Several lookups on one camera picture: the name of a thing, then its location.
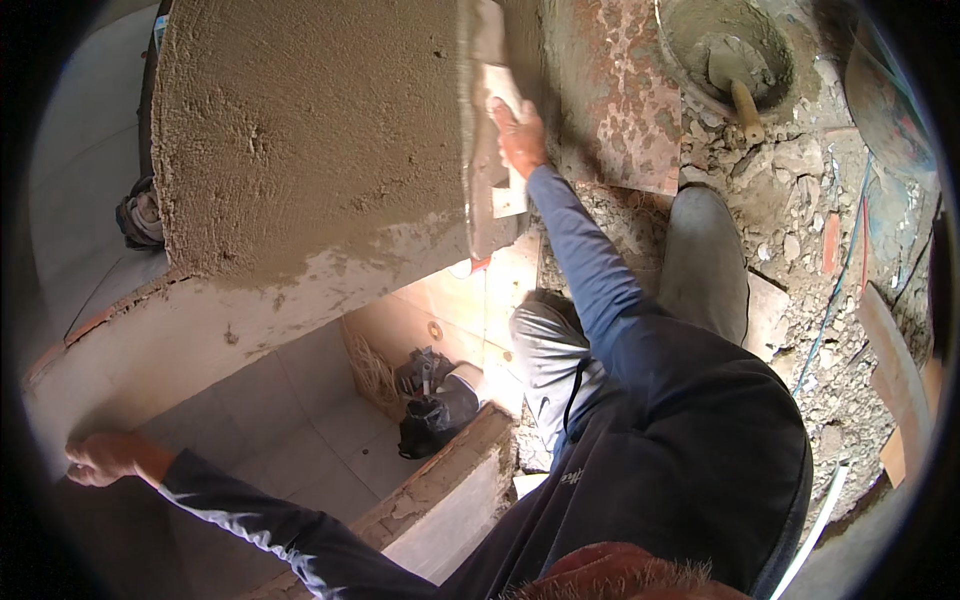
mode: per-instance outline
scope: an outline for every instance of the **hand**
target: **hand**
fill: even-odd
[[[520,120],[500,98],[491,99],[493,120],[500,128],[500,154],[525,180],[530,179],[534,169],[546,164],[546,144],[543,141],[543,121],[537,115],[534,103],[524,100],[520,107]]]
[[[73,465],[67,478],[82,486],[105,488],[121,477],[138,475],[160,486],[174,456],[135,433],[98,433],[64,450]]]

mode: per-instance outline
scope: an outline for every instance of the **worker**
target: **worker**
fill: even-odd
[[[730,212],[703,187],[677,195],[654,300],[549,165],[533,104],[516,117],[492,106],[583,332],[551,302],[516,309],[515,355],[552,469],[442,585],[323,512],[135,434],[69,444],[68,476],[107,486],[138,475],[287,561],[321,598],[769,597],[804,527],[811,455],[793,398],[741,347],[748,288]]]

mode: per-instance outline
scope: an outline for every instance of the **trowel handle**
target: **trowel handle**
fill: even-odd
[[[740,80],[734,79],[730,81],[730,95],[733,96],[736,116],[740,120],[740,127],[747,141],[751,144],[759,144],[763,141],[763,125],[760,123],[760,115],[756,112],[750,89]]]

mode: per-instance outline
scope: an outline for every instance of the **gray pants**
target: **gray pants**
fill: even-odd
[[[705,187],[685,188],[670,212],[658,302],[740,346],[748,296],[740,235],[727,206]],[[527,405],[556,460],[591,410],[623,392],[590,354],[587,338],[553,306],[525,301],[510,319],[510,333]]]

